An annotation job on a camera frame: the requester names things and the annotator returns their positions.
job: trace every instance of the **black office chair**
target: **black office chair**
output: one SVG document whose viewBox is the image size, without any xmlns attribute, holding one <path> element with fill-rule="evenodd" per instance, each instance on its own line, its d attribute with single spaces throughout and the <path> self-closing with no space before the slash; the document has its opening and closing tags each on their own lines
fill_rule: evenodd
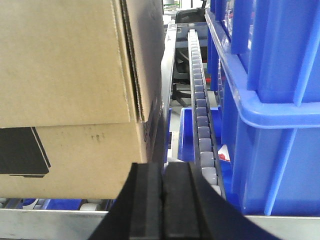
<svg viewBox="0 0 320 240">
<path fill-rule="evenodd" d="M 207 0 L 202 0 L 201 8 L 194 8 L 188 10 L 178 11 L 175 16 L 176 24 L 184 23 L 199 23 L 205 22 L 205 8 Z M 202 58 L 207 58 L 207 48 L 201 47 Z M 173 69 L 173 90 L 172 90 L 172 100 L 176 100 L 184 108 L 188 105 L 182 98 L 191 98 L 191 94 L 181 92 L 177 90 L 177 84 L 190 84 L 189 77 L 189 56 L 188 48 L 177 48 L 175 50 L 175 61 Z"/>
</svg>

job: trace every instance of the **blue plastic bin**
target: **blue plastic bin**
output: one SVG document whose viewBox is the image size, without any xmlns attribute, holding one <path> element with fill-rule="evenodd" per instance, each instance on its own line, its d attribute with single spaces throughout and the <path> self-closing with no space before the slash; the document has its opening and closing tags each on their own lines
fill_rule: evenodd
<svg viewBox="0 0 320 240">
<path fill-rule="evenodd" d="M 220 143 L 221 138 L 221 117 L 217 107 L 211 107 L 211 115 L 214 121 L 215 136 Z M 178 143 L 178 159 L 184 162 L 194 162 L 194 140 L 193 140 L 193 118 L 192 108 L 185 107 L 181 109 L 180 130 Z"/>
<path fill-rule="evenodd" d="M 78 210 L 81 199 L 46 199 L 43 210 Z"/>
<path fill-rule="evenodd" d="M 228 146 L 242 212 L 320 216 L 320 128 L 256 127 L 239 114 L 233 93 L 226 82 L 221 143 Z"/>
<path fill-rule="evenodd" d="M 248 72 L 256 0 L 217 0 L 214 8 L 216 20 L 221 22 L 231 41 L 231 52 L 239 56 L 244 69 Z"/>
<path fill-rule="evenodd" d="M 241 211 L 320 216 L 320 102 L 262 102 L 248 90 L 248 74 L 223 26 L 214 14 L 206 17 L 227 79 L 221 142 L 228 147 Z"/>
<path fill-rule="evenodd" d="M 263 103 L 320 102 L 319 42 L 320 1 L 258 0 L 248 89 Z"/>
</svg>

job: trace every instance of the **chair backrest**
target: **chair backrest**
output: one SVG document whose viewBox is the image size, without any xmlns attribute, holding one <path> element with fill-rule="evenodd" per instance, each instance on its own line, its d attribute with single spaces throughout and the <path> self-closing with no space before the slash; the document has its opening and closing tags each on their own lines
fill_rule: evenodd
<svg viewBox="0 0 320 240">
<path fill-rule="evenodd" d="M 175 23 L 185 24 L 185 23 L 199 23 L 205 22 L 205 8 L 207 0 L 202 0 L 201 8 L 193 8 L 188 10 L 181 10 L 176 13 Z"/>
</svg>

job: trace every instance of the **cardboard box flap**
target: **cardboard box flap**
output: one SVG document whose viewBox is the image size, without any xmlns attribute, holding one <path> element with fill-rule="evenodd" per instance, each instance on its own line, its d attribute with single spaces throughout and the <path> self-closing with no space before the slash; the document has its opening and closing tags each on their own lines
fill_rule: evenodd
<svg viewBox="0 0 320 240">
<path fill-rule="evenodd" d="M 114 16 L 108 0 L 0 0 L 0 128 L 134 119 Z"/>
<path fill-rule="evenodd" d="M 133 68 L 139 116 L 147 122 L 161 101 L 161 60 L 165 49 L 162 3 L 121 0 Z"/>
</svg>

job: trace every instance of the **cardboard box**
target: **cardboard box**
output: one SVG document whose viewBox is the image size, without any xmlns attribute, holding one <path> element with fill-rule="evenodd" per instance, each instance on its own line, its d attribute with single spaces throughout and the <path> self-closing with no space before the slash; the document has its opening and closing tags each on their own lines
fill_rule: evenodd
<svg viewBox="0 0 320 240">
<path fill-rule="evenodd" d="M 158 0 L 0 0 L 0 196 L 112 199 L 150 159 Z"/>
</svg>

